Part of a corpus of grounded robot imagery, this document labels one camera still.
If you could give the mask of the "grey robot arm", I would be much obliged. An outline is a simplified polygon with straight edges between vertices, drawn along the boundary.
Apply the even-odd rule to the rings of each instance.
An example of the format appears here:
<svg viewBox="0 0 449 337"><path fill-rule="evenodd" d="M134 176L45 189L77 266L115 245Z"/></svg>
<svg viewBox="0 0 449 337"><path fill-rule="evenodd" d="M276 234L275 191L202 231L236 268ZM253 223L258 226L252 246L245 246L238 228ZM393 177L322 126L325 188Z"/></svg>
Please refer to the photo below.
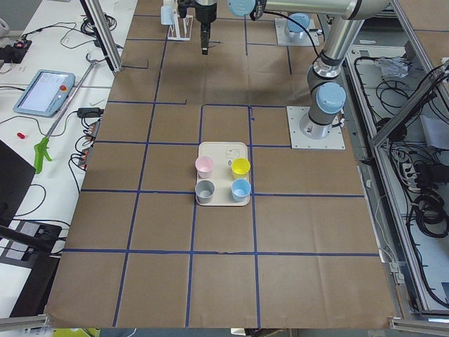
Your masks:
<svg viewBox="0 0 449 337"><path fill-rule="evenodd" d="M341 64L354 42L364 20L380 13L388 1L228 1L229 11L251 20L274 11L331 14L336 18L326 42L312 63L307 81L311 93L311 107L300 121L303 134L323 139L333 127L333 120L346 101L345 90L335 82Z"/></svg>
<svg viewBox="0 0 449 337"><path fill-rule="evenodd" d="M303 39L311 18L306 13L291 13L286 20L286 35L291 39Z"/></svg>

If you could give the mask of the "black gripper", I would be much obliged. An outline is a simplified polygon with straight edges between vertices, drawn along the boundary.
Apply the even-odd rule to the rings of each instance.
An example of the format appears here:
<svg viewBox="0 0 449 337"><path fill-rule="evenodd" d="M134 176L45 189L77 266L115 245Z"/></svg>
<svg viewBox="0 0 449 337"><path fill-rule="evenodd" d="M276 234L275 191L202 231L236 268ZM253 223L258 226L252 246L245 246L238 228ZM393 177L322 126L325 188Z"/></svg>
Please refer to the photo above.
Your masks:
<svg viewBox="0 0 449 337"><path fill-rule="evenodd" d="M208 55L210 42L210 26L217 18L216 0L196 0L195 16L201 23L201 53Z"/></svg>

